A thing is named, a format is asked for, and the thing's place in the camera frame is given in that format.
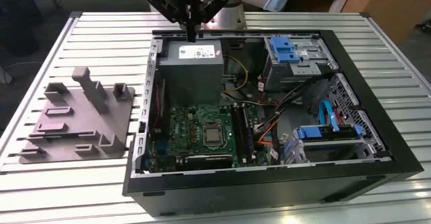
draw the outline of motherboard chip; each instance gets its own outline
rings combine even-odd
[[[212,148],[222,146],[222,128],[220,122],[210,122],[201,125],[202,128],[202,145]]]
[[[220,142],[218,129],[210,128],[205,129],[205,142]]]

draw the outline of metal frame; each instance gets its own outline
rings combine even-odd
[[[140,155],[145,151],[145,137],[137,137],[133,145],[130,145],[130,150],[133,154],[129,155],[126,171],[125,171],[125,182],[122,194],[125,196],[133,197],[134,201],[146,208],[146,211],[152,215],[162,215],[164,212],[169,214],[182,214],[196,212],[198,207],[200,211],[208,212],[210,208],[204,208],[202,204],[198,202],[186,202],[188,208],[184,208],[184,203],[178,198],[184,198],[182,192],[186,190],[188,195],[204,195],[209,199],[214,195],[218,189],[226,194],[226,200],[218,203],[216,210],[222,210],[224,206],[228,205],[226,202],[234,200],[234,208],[244,209],[249,208],[248,201],[241,201],[233,198],[233,196],[246,196],[246,191],[250,191],[250,186],[261,185],[258,187],[260,194],[256,196],[268,196],[269,193],[264,190],[270,189],[278,190],[280,188],[288,188],[289,186],[296,186],[298,183],[306,185],[306,183],[318,180],[320,184],[336,186],[338,178],[344,178],[345,182],[353,180],[350,185],[340,186],[338,189],[324,191],[316,194],[308,194],[306,189],[294,189],[294,192],[302,196],[304,200],[289,200],[282,202],[284,205],[317,203],[317,202],[333,202],[344,201],[356,197],[364,191],[369,191],[376,188],[384,182],[389,180],[404,180],[412,175],[422,171],[422,168],[414,159],[414,156],[401,138],[400,133],[396,130],[393,123],[390,122],[381,105],[378,104],[377,98],[374,97],[369,86],[365,83],[360,72],[348,57],[348,54],[333,34],[332,31],[306,31],[306,30],[236,30],[236,31],[200,31],[197,40],[209,40],[220,38],[261,38],[265,35],[288,35],[288,34],[317,34],[326,47],[330,51],[332,57],[338,65],[338,70],[342,73],[345,80],[349,84],[349,88],[354,92],[354,96],[360,102],[361,110],[366,113],[368,119],[372,122],[372,126],[380,135],[380,139],[388,148],[388,152],[382,151],[380,157],[392,156],[392,161],[377,161],[366,163],[352,163],[340,165],[325,165],[316,164],[314,166],[294,167],[294,165],[286,166],[268,166],[268,167],[252,167],[241,169],[228,169],[228,170],[213,170],[213,171],[190,171],[188,172],[174,172],[174,173],[157,173],[157,174],[138,174],[134,172],[136,164],[141,161]],[[184,31],[153,31],[154,39],[162,40],[181,40],[185,37]],[[154,41],[152,50],[160,51],[160,42]],[[153,67],[153,58],[149,59],[149,65]],[[145,79],[144,90],[152,91],[152,84]],[[150,97],[144,103],[150,105]],[[248,189],[245,192],[234,189],[234,186],[242,186]],[[256,207],[264,207],[265,205],[276,205],[281,201],[276,197],[265,198],[260,205]],[[164,203],[168,207],[164,209],[160,206]]]
[[[70,74],[67,68],[87,66],[102,84],[121,78],[140,91],[150,31],[177,28],[156,13],[82,13],[73,20],[77,21],[73,31],[59,42],[63,49],[57,50],[43,77],[34,79],[38,87],[29,89],[31,97],[23,98],[21,105],[26,107],[18,109],[18,122],[7,133],[10,141],[2,152],[0,170],[0,202],[7,203],[0,205],[2,222],[316,223],[317,220],[317,223],[362,224],[416,223],[431,219],[431,88],[392,53],[396,48],[386,43],[389,40],[374,33],[378,27],[366,23],[368,19],[357,13],[245,13],[246,28],[333,30],[424,168],[408,180],[385,184],[348,202],[152,218],[130,198],[121,197],[125,158],[17,164],[13,154],[21,150],[22,141],[14,138],[25,136],[33,128],[25,125],[37,119],[38,113],[33,110],[43,104],[37,99],[42,86],[54,80],[73,86],[65,80]],[[134,98],[133,105],[138,106],[141,96]],[[131,110],[131,119],[137,119],[138,110]],[[129,132],[133,128],[136,122],[130,121]]]

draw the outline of orange wire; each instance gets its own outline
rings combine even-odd
[[[274,124],[276,124],[276,122],[277,122],[277,120],[280,120],[280,119],[276,119],[276,121],[270,124],[270,126],[268,127],[268,129],[265,130],[265,132],[261,134],[261,136],[260,136],[260,138],[258,138],[258,141],[257,141],[257,144],[260,145],[260,144],[270,144],[272,145],[272,143],[269,143],[269,142],[262,142],[261,140],[262,140],[262,138],[264,138],[264,135],[266,135],[266,133],[270,131],[270,129],[272,129],[272,127],[274,126]]]

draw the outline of black cable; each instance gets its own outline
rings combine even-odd
[[[272,104],[265,104],[265,103],[258,103],[258,102],[253,102],[250,100],[240,100],[238,98],[230,96],[228,93],[221,92],[221,94],[224,94],[229,99],[232,99],[233,101],[237,101],[240,103],[248,103],[248,104],[256,104],[256,105],[261,105],[261,106],[273,106]]]
[[[294,95],[294,94],[297,94],[297,93],[300,93],[300,91],[301,91],[301,89],[306,86],[306,85],[309,85],[309,84],[312,84],[312,83],[314,83],[314,82],[317,82],[318,80],[321,80],[321,79],[329,79],[332,76],[333,76],[333,74],[334,73],[337,73],[337,71],[332,71],[332,72],[328,72],[328,73],[325,73],[325,74],[321,74],[321,75],[318,75],[318,76],[313,76],[313,77],[310,77],[310,78],[308,78],[300,85],[297,85],[286,94],[285,94],[285,96],[284,96],[284,98],[281,99],[281,101],[280,101],[280,103],[278,103],[278,105],[276,106],[276,108],[274,108],[274,111],[277,111],[278,109],[280,109],[280,107],[281,107],[281,105],[284,105],[285,103],[286,103],[286,99],[292,96],[292,95]]]
[[[234,82],[233,82],[233,86],[234,86],[234,88],[237,88],[237,81],[234,81]],[[244,92],[241,91],[241,89],[236,90],[236,92],[238,92],[238,93],[240,93],[240,95],[244,97],[244,100],[246,100],[246,99],[248,99],[248,98],[246,98],[246,95],[244,94]]]
[[[297,99],[301,96],[302,88],[314,83],[318,80],[328,79],[333,76],[333,74],[337,72],[329,72],[318,76],[313,76],[308,78],[300,85],[297,85],[284,96],[282,100],[274,107],[274,114],[273,116],[261,124],[258,125],[257,129],[261,129],[265,125],[268,125],[270,122],[273,122],[281,115],[285,108],[280,108],[284,104],[290,103],[294,99]]]
[[[10,85],[10,83],[11,83],[13,79],[7,82],[7,78],[6,78],[6,71],[5,71],[3,69],[1,69],[1,70],[2,70],[2,79],[5,80],[5,84],[6,84],[6,85]]]

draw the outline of aluminum extrusion table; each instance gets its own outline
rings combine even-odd
[[[0,223],[388,223],[431,219],[431,87],[370,18],[358,14],[246,13],[249,29],[329,29],[376,94],[424,172],[349,202],[157,217],[121,196],[126,157],[18,164],[46,99],[47,82],[77,87],[74,66],[89,67],[103,86],[136,89],[129,136],[137,130],[142,78],[152,30],[177,29],[156,13],[82,13],[69,18],[0,139]]]

